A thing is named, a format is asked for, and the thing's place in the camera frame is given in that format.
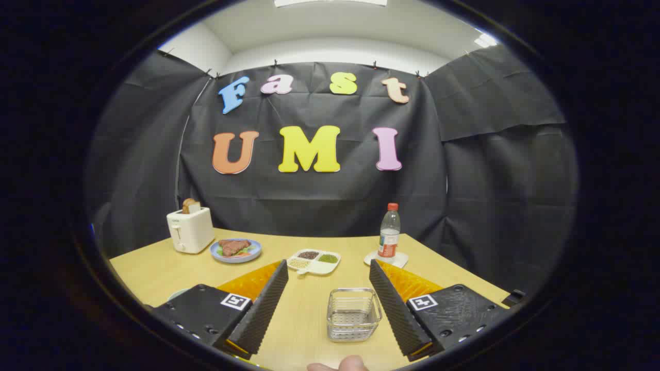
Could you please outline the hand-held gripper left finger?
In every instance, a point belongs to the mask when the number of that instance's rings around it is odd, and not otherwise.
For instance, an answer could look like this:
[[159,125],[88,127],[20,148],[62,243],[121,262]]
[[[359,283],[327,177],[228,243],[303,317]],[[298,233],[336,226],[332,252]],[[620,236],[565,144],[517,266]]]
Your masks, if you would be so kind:
[[152,313],[197,343],[249,360],[261,347],[288,279],[281,259],[218,287],[196,284]]

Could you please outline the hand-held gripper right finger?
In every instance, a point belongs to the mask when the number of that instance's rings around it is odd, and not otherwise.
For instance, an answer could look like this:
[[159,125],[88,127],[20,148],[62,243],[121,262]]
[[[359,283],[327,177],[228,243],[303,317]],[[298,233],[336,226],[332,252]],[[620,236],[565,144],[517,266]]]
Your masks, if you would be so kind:
[[462,347],[513,314],[516,291],[505,292],[457,268],[448,278],[422,277],[379,259],[369,279],[403,356],[414,362]]

